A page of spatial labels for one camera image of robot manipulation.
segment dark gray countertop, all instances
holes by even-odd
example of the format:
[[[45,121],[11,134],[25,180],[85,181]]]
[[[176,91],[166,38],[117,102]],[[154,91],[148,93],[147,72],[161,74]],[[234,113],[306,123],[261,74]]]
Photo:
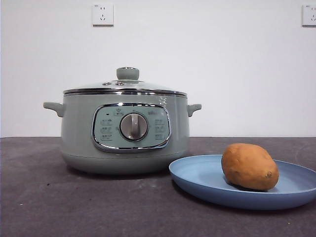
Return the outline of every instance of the dark gray countertop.
[[[1,234],[19,236],[314,236],[316,200],[279,211],[223,207],[197,199],[168,170],[92,175],[65,165],[60,138],[1,139]],[[316,170],[316,138],[190,138],[190,155],[257,144],[274,159]]]

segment electric hot pot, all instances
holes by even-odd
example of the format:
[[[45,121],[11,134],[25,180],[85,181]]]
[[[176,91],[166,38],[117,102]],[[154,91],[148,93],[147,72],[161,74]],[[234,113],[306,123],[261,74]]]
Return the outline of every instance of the electric hot pot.
[[[62,117],[61,153],[71,167],[102,174],[167,168],[188,151],[189,117],[201,104],[187,94],[147,83],[136,68],[117,80],[64,91],[63,103],[44,102]]]

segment blue plate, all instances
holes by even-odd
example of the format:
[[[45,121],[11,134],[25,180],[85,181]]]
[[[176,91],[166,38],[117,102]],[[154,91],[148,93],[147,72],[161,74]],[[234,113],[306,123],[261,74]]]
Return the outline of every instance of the blue plate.
[[[178,159],[169,166],[171,176],[184,191],[205,201],[236,208],[278,210],[297,207],[316,198],[316,172],[275,160],[279,169],[276,186],[267,191],[231,185],[221,166],[222,155]]]

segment side handle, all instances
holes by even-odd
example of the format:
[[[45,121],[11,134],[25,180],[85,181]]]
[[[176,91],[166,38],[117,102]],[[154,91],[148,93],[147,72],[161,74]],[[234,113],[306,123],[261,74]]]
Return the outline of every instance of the side handle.
[[[201,104],[188,105],[188,116],[191,117],[194,111],[202,109]]]
[[[62,103],[55,103],[55,102],[44,102],[43,107],[45,109],[54,110],[56,111],[58,117],[63,117],[65,113],[65,105]]]

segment lid knob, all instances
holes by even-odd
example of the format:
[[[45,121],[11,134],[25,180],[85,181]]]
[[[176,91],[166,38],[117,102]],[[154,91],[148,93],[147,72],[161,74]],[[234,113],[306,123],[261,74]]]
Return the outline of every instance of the lid knob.
[[[119,80],[138,80],[139,70],[131,67],[118,68],[117,77]]]

